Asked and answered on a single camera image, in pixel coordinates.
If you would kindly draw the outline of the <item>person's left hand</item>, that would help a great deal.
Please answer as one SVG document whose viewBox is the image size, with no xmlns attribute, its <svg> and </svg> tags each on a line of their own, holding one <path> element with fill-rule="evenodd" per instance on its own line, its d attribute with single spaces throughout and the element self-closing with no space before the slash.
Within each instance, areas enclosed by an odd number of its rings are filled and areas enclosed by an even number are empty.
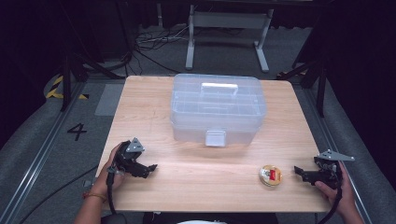
<svg viewBox="0 0 396 224">
<path fill-rule="evenodd" d="M 90 193 L 92 193 L 94 195 L 107 196 L 107 184 L 106 184 L 106 180 L 107 180 L 107 176 L 108 176 L 107 168 L 111 166 L 114 156 L 115 156 L 116 152 L 118 151 L 119 147 L 120 147 L 120 144 L 116 145 L 111 150 L 108 161 L 105 163 L 99 176 L 96 178 L 96 181 L 94 182 L 94 184 L 90 190 Z M 123 180 L 124 180 L 124 175 L 115 175 L 113 189 L 116 189 L 117 187 L 119 187 L 120 184 L 123 182 Z"/>
</svg>

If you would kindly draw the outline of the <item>clear plastic storage box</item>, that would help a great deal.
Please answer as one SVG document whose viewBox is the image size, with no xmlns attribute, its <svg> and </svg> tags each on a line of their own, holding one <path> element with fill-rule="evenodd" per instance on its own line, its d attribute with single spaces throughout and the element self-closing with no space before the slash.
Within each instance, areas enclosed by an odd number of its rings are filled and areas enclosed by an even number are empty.
<svg viewBox="0 0 396 224">
<path fill-rule="evenodd" d="M 250 144 L 267 111 L 257 78 L 203 74 L 174 76 L 170 109 L 177 141 L 209 147 Z"/>
</svg>

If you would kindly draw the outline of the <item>yellow and black floor tape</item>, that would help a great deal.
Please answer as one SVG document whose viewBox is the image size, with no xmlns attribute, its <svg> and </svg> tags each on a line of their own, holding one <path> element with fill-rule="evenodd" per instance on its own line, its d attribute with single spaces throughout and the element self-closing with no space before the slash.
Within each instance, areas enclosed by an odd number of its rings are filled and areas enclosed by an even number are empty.
<svg viewBox="0 0 396 224">
<path fill-rule="evenodd" d="M 61 84 L 63 83 L 63 81 L 64 81 L 64 77 L 62 75 L 57 76 L 54 79 L 48 93 L 46 94 L 46 97 L 47 98 L 63 99 L 64 95 L 60 92 L 60 87 L 61 87 Z"/>
</svg>

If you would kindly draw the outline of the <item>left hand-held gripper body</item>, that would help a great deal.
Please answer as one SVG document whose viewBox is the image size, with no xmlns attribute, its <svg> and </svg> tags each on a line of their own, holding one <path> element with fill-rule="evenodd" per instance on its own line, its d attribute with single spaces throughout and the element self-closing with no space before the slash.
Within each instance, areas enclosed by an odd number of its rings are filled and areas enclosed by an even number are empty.
<svg viewBox="0 0 396 224">
<path fill-rule="evenodd" d="M 132 176 L 137 171 L 148 171 L 147 166 L 137 161 L 143 151 L 144 148 L 136 137 L 133 140 L 122 142 L 114 157 L 117 168 Z"/>
</svg>

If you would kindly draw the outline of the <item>white metal desk frame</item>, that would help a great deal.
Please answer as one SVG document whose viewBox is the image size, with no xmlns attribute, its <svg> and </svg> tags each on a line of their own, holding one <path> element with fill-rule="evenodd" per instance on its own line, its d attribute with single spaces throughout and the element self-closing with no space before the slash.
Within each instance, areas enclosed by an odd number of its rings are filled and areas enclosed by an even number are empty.
<svg viewBox="0 0 396 224">
<path fill-rule="evenodd" d="M 187 48 L 187 56 L 185 68 L 191 70 L 193 68 L 194 59 L 194 29 L 202 28 L 235 28 L 235 29 L 260 29 L 261 37 L 254 42 L 256 55 L 264 73 L 269 72 L 269 66 L 266 61 L 263 45 L 270 28 L 274 11 L 268 9 L 263 14 L 252 13 L 231 13 L 231 12 L 203 12 L 197 11 L 196 5 L 190 5 L 189 13 L 189 43 Z"/>
</svg>

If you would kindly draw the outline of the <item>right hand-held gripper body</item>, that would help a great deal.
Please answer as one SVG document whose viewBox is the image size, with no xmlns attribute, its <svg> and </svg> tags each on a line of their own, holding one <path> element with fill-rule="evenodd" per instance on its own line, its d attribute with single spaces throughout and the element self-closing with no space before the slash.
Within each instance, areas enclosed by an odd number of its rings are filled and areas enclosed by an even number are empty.
<svg viewBox="0 0 396 224">
<path fill-rule="evenodd" d="M 339 167 L 339 162 L 354 160 L 353 156 L 344 155 L 330 149 L 319 153 L 314 158 L 314 163 L 319 168 L 320 178 L 318 181 L 325 183 L 332 189 L 336 189 L 342 181 L 342 171 Z"/>
</svg>

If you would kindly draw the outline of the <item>aluminium floor rail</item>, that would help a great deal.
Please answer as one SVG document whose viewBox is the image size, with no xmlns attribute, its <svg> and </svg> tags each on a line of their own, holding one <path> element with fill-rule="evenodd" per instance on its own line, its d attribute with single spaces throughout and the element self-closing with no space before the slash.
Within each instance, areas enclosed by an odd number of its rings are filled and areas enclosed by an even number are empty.
<svg viewBox="0 0 396 224">
<path fill-rule="evenodd" d="M 78 82 L 72 88 L 71 96 L 69 98 L 69 103 L 66 106 L 64 112 L 59 112 L 57 114 L 56 120 L 53 122 L 49 133 L 47 134 L 44 142 L 41 147 L 35 154 L 35 157 L 29 166 L 29 168 L 24 173 L 23 179 L 19 184 L 18 188 L 14 192 L 12 198 L 10 199 L 7 207 L 5 208 L 2 216 L 0 216 L 0 224 L 12 224 L 15 217 L 21 210 L 21 206 L 24 203 L 27 195 L 29 194 L 33 184 L 35 183 L 37 177 L 39 176 L 49 154 L 51 153 L 54 145 L 54 141 L 56 137 L 59 135 L 59 132 L 62 126 L 65 123 L 65 120 L 70 113 L 73 105 L 77 101 L 79 95 L 85 87 L 85 83 Z"/>
<path fill-rule="evenodd" d="M 334 152 L 339 153 L 339 147 L 336 145 L 335 140 L 331 134 L 331 131 L 329 129 L 329 126 L 326 122 L 326 119 L 322 117 L 317 109 L 317 98 L 315 94 L 311 90 L 303 89 L 304 97 L 307 101 L 309 110 L 313 114 L 313 117 L 315 119 L 315 123 L 319 126 L 320 129 L 320 135 L 324 138 L 325 145 L 326 147 L 321 147 L 319 149 L 320 152 L 324 150 L 332 150 Z M 362 202 L 361 196 L 356 189 L 355 182 L 352 177 L 349 178 L 351 181 L 351 186 L 354 191 L 354 195 L 356 197 L 356 205 L 358 207 L 358 211 L 360 212 L 360 215 L 362 216 L 364 224 L 373 224 L 370 216 L 367 213 L 367 210 L 365 208 L 365 205 Z"/>
</svg>

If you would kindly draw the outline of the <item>person's right hand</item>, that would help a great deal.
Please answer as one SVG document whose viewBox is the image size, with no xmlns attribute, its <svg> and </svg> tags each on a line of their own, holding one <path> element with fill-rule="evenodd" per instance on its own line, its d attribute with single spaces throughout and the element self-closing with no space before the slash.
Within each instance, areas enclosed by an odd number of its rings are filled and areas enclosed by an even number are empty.
<svg viewBox="0 0 396 224">
<path fill-rule="evenodd" d="M 342 163 L 339 164 L 341 171 L 342 171 L 342 185 L 341 185 L 341 190 L 342 190 L 342 198 L 337 205 L 336 212 L 342 217 L 345 216 L 346 214 L 359 214 L 356 204 L 355 204 L 355 198 L 354 198 L 354 192 L 353 188 L 351 186 L 348 174 L 345 170 L 345 167 Z M 325 183 L 321 181 L 316 181 L 315 182 L 315 187 L 319 189 L 322 193 L 322 197 L 325 200 L 328 200 L 330 204 L 335 203 L 335 198 L 336 198 L 336 189 L 332 189 L 329 186 L 327 186 Z"/>
</svg>

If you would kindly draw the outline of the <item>black metal stand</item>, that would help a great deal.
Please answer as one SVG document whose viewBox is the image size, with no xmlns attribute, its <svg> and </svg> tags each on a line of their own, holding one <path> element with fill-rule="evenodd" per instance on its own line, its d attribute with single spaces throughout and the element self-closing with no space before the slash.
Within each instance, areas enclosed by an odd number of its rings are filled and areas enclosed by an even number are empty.
<svg viewBox="0 0 396 224">
<path fill-rule="evenodd" d="M 304 63 L 300 66 L 293 68 L 289 72 L 280 72 L 276 76 L 276 80 L 287 80 L 295 77 L 302 72 L 305 72 L 303 79 L 300 81 L 300 85 L 304 89 L 310 89 L 315 83 L 318 83 L 317 98 L 316 98 L 316 109 L 319 115 L 324 117 L 324 95 L 326 88 L 326 74 L 327 70 L 322 60 Z"/>
<path fill-rule="evenodd" d="M 96 63 L 83 55 L 77 53 L 67 53 L 64 57 L 64 65 L 62 71 L 64 83 L 64 98 L 61 108 L 62 112 L 64 112 L 72 102 L 71 76 L 74 76 L 77 82 L 85 82 L 88 80 L 89 75 L 87 69 L 84 67 L 84 64 L 87 64 L 94 71 L 97 71 L 111 79 L 123 79 L 123 77 L 114 74 L 99 63 Z"/>
</svg>

